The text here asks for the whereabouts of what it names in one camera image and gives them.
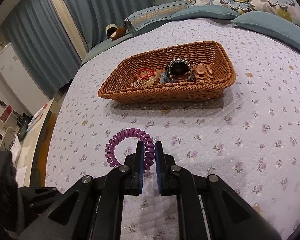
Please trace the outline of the lavender floral bedspread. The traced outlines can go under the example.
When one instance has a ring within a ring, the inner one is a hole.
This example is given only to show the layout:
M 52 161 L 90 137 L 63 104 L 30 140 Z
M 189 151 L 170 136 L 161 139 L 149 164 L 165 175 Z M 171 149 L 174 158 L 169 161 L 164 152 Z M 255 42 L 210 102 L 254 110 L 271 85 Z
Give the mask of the lavender floral bedspread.
M 125 58 L 205 40 L 223 46 L 237 75 L 219 100 L 121 106 L 98 97 Z M 146 131 L 193 174 L 220 176 L 283 239 L 300 224 L 300 53 L 292 48 L 198 19 L 167 23 L 103 52 L 80 68 L 63 101 L 46 185 L 65 192 L 82 176 L 106 175 L 106 143 L 124 128 Z

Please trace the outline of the brown wicker basket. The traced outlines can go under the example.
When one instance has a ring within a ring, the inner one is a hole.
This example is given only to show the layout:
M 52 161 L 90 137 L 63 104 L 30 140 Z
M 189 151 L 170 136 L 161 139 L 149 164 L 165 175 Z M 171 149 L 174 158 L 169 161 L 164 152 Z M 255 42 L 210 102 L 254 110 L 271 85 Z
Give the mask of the brown wicker basket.
M 236 81 L 227 53 L 215 41 L 171 46 L 124 59 L 98 96 L 122 105 L 218 99 Z

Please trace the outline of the white cabinet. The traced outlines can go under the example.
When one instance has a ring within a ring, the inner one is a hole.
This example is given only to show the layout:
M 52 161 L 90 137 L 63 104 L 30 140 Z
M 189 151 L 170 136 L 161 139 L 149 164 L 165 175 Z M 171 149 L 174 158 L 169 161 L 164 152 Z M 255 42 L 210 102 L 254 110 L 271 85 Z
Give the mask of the white cabinet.
M 50 101 L 24 67 L 11 42 L 0 51 L 0 73 L 32 115 Z

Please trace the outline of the brown plush toy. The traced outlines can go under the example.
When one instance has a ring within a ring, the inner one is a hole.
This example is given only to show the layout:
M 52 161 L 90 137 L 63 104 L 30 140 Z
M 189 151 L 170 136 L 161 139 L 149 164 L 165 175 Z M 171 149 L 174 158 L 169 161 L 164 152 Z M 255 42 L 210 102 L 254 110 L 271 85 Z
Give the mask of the brown plush toy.
M 125 27 L 118 27 L 115 24 L 109 24 L 106 26 L 106 35 L 112 41 L 115 41 L 126 34 Z

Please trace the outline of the folded teal blanket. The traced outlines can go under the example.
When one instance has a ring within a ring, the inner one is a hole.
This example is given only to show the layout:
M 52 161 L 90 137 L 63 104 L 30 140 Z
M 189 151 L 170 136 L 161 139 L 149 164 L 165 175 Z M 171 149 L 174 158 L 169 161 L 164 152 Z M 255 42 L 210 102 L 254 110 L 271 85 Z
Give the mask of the folded teal blanket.
M 173 14 L 186 8 L 186 1 L 155 5 L 132 13 L 123 24 L 133 36 L 142 35 L 166 24 Z

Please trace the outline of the left teal pillow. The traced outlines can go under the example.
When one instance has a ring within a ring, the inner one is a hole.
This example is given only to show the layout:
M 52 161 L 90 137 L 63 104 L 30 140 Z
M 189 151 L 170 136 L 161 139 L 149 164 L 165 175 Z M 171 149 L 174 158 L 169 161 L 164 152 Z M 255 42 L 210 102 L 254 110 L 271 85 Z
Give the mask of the left teal pillow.
M 179 10 L 174 13 L 168 20 L 181 21 L 194 18 L 213 18 L 219 20 L 234 20 L 240 14 L 228 7 L 220 5 L 204 5 L 198 7 L 191 7 Z

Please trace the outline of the teal pillow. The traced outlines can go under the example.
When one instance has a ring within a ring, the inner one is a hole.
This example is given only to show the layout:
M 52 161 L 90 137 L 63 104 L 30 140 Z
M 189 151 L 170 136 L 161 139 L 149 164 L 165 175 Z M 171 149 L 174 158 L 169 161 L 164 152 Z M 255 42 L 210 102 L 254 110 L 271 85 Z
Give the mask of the teal pillow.
M 228 7 L 220 5 L 204 5 L 198 7 L 191 7 L 179 10 L 174 13 L 168 20 L 181 21 L 194 18 L 213 18 L 219 20 L 234 20 L 240 14 Z
M 268 12 L 251 11 L 231 22 L 244 29 L 276 38 L 300 51 L 300 27 L 284 18 Z

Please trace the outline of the right teal pillow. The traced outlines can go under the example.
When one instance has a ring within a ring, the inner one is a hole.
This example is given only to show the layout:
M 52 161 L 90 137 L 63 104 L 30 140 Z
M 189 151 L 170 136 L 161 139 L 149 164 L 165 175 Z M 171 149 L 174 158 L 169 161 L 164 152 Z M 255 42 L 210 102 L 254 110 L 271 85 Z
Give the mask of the right teal pillow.
M 231 22 L 244 29 L 276 38 L 300 51 L 300 27 L 284 18 L 268 12 L 251 11 Z

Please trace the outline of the blue curtain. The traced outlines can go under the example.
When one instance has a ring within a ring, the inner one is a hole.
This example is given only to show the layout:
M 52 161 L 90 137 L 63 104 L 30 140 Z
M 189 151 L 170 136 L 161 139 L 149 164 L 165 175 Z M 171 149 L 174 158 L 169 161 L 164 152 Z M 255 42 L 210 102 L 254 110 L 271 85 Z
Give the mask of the blue curtain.
M 21 0 L 0 26 L 39 88 L 55 96 L 78 72 L 87 52 L 154 0 Z

